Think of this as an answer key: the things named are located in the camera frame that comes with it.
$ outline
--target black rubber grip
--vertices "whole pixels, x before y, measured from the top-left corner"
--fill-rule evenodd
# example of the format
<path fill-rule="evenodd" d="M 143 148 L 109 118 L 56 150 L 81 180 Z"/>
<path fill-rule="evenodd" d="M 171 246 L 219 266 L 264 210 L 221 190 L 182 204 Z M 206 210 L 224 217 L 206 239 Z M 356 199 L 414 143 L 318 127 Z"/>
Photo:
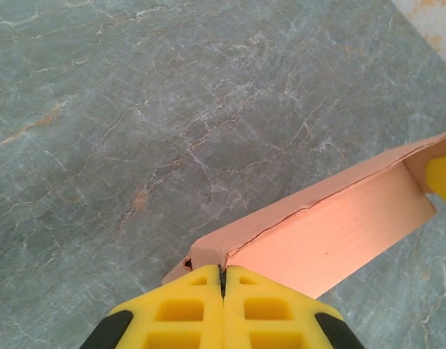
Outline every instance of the black rubber grip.
<path fill-rule="evenodd" d="M 315 318 L 333 349 L 365 349 L 344 321 L 325 313 L 317 313 Z"/>
<path fill-rule="evenodd" d="M 132 319 L 133 313 L 129 310 L 107 316 L 99 322 L 80 349 L 115 349 Z"/>

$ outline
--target square hole in clamp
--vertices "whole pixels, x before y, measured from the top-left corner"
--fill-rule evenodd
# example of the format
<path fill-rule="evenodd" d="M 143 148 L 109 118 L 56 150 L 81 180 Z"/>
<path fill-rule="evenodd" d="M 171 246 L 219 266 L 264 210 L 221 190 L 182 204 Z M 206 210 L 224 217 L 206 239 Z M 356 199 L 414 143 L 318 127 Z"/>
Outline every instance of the square hole in clamp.
<path fill-rule="evenodd" d="M 199 349 L 199 332 L 151 332 L 147 335 L 147 349 Z"/>
<path fill-rule="evenodd" d="M 204 303 L 199 299 L 164 300 L 158 307 L 156 321 L 202 321 Z"/>
<path fill-rule="evenodd" d="M 245 276 L 245 275 L 241 275 L 241 276 L 239 277 L 239 283 L 240 283 L 241 285 L 257 285 L 257 283 L 256 283 L 254 280 L 248 278 L 248 277 Z"/>
<path fill-rule="evenodd" d="M 251 349 L 302 349 L 300 332 L 257 331 L 249 334 Z"/>
<path fill-rule="evenodd" d="M 246 320 L 291 320 L 289 303 L 283 298 L 252 297 L 244 301 Z"/>
<path fill-rule="evenodd" d="M 195 280 L 192 280 L 189 285 L 191 286 L 203 286 L 207 284 L 207 277 L 201 276 L 200 278 L 197 278 Z"/>

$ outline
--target clamp jaw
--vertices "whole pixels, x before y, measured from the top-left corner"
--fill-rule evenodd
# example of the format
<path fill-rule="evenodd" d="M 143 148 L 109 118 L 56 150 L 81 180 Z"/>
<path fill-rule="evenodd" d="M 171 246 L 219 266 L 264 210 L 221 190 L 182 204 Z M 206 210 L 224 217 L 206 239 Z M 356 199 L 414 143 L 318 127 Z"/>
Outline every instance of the clamp jaw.
<path fill-rule="evenodd" d="M 329 305 L 207 265 L 115 307 L 81 349 L 364 349 Z"/>

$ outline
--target gray marble floor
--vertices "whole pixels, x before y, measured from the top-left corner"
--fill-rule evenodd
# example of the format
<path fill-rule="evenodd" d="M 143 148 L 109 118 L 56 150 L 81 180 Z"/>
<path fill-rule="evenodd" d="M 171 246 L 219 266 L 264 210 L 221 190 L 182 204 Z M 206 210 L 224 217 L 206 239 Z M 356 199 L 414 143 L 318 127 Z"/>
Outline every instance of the gray marble floor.
<path fill-rule="evenodd" d="M 199 236 L 446 130 L 390 1 L 0 0 L 0 348 L 77 348 Z M 446 348 L 446 207 L 322 300 Z"/>

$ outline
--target orange stain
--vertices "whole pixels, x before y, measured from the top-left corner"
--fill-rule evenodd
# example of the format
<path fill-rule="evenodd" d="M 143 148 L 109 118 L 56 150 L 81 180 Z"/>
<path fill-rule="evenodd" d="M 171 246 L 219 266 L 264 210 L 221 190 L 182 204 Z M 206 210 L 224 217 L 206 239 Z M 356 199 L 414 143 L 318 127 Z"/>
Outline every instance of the orange stain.
<path fill-rule="evenodd" d="M 425 40 L 428 41 L 428 43 L 431 45 L 431 47 L 433 47 L 434 51 L 439 52 L 441 51 L 441 39 L 442 36 L 440 35 L 429 35 L 426 34 L 425 35 Z"/>
<path fill-rule="evenodd" d="M 351 53 L 352 53 L 352 47 L 350 47 L 350 46 L 345 46 L 345 47 L 344 47 L 344 51 L 346 51 L 346 53 L 347 53 L 347 60 L 350 60 L 350 58 L 351 58 Z"/>
<path fill-rule="evenodd" d="M 50 124 L 59 116 L 59 114 L 60 114 L 60 107 L 56 106 L 55 108 L 50 110 L 48 113 L 46 113 L 42 119 L 36 120 L 33 124 L 23 126 L 18 132 L 14 133 L 10 137 L 7 137 L 6 139 L 0 141 L 0 145 L 17 139 L 20 135 L 22 135 L 23 133 L 25 133 L 32 127 L 39 127 L 39 126 L 44 126 L 44 125 Z"/>
<path fill-rule="evenodd" d="M 435 7 L 436 5 L 445 6 L 446 0 L 420 0 L 418 2 L 415 1 L 415 8 L 408 14 L 408 17 L 411 19 L 422 9 Z"/>
<path fill-rule="evenodd" d="M 143 209 L 146 202 L 147 202 L 147 193 L 141 190 L 134 197 L 133 209 L 135 211 L 139 211 L 139 210 Z"/>

